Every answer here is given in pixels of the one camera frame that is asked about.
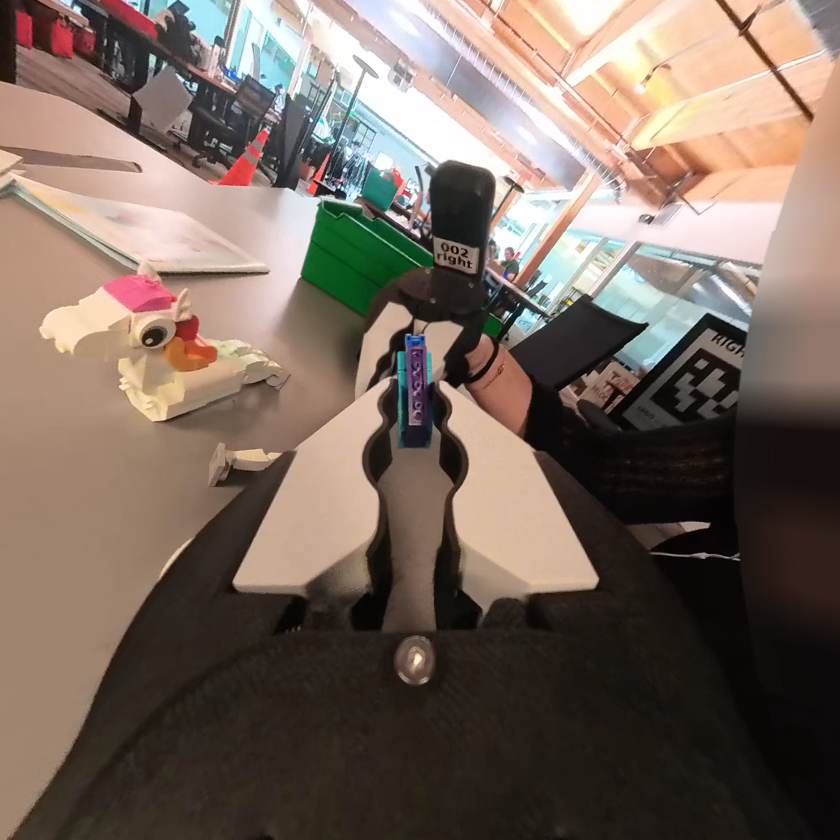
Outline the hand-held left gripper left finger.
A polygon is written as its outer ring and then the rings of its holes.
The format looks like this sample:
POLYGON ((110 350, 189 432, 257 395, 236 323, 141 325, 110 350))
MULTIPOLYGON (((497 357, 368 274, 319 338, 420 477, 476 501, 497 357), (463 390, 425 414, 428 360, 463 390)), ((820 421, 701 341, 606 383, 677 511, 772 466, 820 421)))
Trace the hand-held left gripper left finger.
POLYGON ((388 595, 392 561, 378 479, 391 464, 396 383, 383 381, 294 451, 234 577, 237 592, 388 595))

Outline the white panel stand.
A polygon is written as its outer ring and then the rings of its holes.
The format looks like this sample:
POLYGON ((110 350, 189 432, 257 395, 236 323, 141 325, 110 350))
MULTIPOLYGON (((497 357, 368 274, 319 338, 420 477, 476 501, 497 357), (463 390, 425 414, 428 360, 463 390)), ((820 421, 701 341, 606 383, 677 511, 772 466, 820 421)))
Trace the white panel stand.
POLYGON ((164 66, 132 94, 131 100, 141 110, 142 125, 167 134, 188 111, 194 96, 175 69, 164 66))

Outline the white lego unicorn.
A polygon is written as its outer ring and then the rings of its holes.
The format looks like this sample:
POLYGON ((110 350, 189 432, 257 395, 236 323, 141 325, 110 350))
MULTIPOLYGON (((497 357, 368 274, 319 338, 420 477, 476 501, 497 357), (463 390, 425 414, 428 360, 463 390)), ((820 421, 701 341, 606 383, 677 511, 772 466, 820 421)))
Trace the white lego unicorn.
POLYGON ((166 422, 238 394, 282 387, 287 374, 238 339, 206 339, 187 289, 175 294, 148 264, 45 315, 43 339, 61 353, 113 357, 119 388, 141 414, 166 422))

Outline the teal and blue lego assembly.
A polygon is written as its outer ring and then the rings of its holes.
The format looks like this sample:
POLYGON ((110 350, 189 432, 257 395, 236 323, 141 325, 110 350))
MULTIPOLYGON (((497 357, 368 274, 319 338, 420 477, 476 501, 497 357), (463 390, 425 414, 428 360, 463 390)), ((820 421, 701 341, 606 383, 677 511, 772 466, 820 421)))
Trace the teal and blue lego assembly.
POLYGON ((397 445, 401 449, 428 448, 434 420, 431 355, 423 335, 407 335, 396 356, 397 445))

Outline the black mesh chair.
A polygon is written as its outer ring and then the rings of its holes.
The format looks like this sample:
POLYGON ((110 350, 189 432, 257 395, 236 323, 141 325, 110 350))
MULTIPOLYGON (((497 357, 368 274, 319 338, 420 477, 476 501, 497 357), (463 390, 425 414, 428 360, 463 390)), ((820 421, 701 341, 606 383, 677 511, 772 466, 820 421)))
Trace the black mesh chair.
POLYGON ((613 357, 648 328, 583 295, 509 350, 537 385, 557 392, 613 357))

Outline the lego instruction booklet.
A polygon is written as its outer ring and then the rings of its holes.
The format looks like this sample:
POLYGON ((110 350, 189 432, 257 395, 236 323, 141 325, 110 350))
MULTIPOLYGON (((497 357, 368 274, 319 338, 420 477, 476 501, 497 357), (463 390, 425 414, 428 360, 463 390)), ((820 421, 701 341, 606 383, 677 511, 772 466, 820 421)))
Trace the lego instruction booklet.
POLYGON ((163 275, 265 275, 268 266, 191 217, 168 209, 60 190, 21 175, 2 177, 16 197, 125 266, 163 275))

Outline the row of red bags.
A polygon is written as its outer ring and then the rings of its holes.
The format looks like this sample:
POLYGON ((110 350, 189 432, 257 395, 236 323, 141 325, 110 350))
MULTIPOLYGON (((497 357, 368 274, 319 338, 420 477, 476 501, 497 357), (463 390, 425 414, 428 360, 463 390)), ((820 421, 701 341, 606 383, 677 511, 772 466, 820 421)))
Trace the row of red bags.
POLYGON ((42 2, 14 4, 17 46, 40 49, 51 56, 92 58, 97 37, 85 18, 72 10, 60 11, 42 2))

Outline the black floor lamp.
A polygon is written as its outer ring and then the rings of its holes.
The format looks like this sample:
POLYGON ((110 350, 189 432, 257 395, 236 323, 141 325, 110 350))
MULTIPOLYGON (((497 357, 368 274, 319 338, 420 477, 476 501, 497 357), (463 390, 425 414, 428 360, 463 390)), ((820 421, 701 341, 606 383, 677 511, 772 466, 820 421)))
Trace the black floor lamp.
POLYGON ((371 77, 373 79, 377 79, 379 77, 376 70, 374 70, 363 58, 354 56, 353 60, 360 69, 360 76, 355 84, 353 94, 350 98, 345 114, 343 115, 335 143, 333 144, 331 159, 332 169, 330 171, 333 197, 342 201, 347 198, 348 190, 354 186, 354 181, 358 179, 357 176, 363 167, 360 143, 355 139, 346 139, 344 137, 344 132, 350 119, 354 115, 354 108, 356 102, 358 101, 364 80, 367 77, 371 77))

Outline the black and white tag board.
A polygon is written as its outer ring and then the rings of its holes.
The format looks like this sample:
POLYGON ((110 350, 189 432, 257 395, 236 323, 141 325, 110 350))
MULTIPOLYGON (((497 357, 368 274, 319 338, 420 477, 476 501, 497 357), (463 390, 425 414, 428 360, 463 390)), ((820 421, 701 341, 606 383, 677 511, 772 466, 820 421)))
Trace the black and white tag board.
POLYGON ((704 315, 609 412, 623 430, 648 431, 714 419, 739 400, 747 333, 704 315))

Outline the black office chair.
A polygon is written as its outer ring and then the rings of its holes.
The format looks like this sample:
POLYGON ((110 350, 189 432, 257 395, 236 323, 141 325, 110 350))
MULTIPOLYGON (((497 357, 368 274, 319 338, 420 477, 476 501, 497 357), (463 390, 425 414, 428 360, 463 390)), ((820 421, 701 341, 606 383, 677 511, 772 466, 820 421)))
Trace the black office chair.
POLYGON ((262 128, 275 98, 273 90, 248 76, 221 103, 209 92, 194 102, 187 133, 187 143, 196 152, 192 168, 197 170, 205 162, 230 168, 262 128))

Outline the green tote bag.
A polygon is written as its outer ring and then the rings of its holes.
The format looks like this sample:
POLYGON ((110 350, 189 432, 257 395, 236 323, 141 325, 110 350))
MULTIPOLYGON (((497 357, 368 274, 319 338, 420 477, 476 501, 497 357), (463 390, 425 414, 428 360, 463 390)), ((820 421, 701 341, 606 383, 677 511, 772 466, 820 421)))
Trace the green tote bag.
POLYGON ((373 167, 364 180, 361 197, 365 202, 385 213, 402 193, 404 185, 405 179, 398 168, 379 170, 373 167))

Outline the green plastic bin stack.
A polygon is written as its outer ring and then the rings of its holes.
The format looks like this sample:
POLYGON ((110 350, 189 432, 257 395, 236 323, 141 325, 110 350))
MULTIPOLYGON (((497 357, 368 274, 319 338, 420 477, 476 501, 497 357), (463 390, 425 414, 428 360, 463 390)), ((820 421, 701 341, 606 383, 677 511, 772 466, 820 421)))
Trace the green plastic bin stack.
POLYGON ((375 295, 414 268, 432 268, 434 255, 401 228, 369 218, 356 203, 322 198, 301 278, 365 316, 375 295))

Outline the person's right forearm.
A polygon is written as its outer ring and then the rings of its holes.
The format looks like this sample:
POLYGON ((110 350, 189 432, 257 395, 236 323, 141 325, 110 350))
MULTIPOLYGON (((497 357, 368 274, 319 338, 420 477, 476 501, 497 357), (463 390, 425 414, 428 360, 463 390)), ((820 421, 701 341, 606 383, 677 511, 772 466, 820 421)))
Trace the person's right forearm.
POLYGON ((508 351, 504 372, 471 395, 625 524, 734 524, 736 407, 696 423, 602 432, 537 385, 508 351))

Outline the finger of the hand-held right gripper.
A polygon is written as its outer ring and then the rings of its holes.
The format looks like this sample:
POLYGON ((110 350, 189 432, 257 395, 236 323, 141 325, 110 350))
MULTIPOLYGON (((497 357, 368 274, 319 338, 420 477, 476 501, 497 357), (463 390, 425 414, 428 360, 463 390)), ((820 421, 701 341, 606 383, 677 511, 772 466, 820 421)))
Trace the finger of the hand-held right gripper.
POLYGON ((356 399, 393 375, 396 353, 404 348, 405 336, 411 333, 413 322, 412 313, 399 302, 371 304, 355 376, 356 399))
POLYGON ((487 316, 480 313, 464 323, 432 322, 425 328, 431 356, 431 378, 452 387, 466 385, 489 361, 489 337, 484 334, 487 316))

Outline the small white lego leg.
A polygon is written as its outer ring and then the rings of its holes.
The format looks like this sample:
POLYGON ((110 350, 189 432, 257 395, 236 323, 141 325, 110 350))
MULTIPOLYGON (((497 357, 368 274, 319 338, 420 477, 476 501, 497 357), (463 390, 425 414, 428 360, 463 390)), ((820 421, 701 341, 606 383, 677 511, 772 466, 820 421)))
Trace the small white lego leg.
POLYGON ((207 485, 217 487, 232 471, 256 473, 271 467, 282 453, 266 452, 262 448, 233 450, 218 444, 209 461, 207 485))

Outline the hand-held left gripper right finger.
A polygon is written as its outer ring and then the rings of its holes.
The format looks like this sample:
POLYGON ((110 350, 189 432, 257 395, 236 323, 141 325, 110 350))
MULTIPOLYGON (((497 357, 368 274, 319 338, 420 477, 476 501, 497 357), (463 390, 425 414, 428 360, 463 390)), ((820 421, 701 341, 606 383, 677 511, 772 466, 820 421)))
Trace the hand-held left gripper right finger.
POLYGON ((434 396, 459 589, 479 608, 594 590, 598 573, 535 450, 451 385, 434 396))

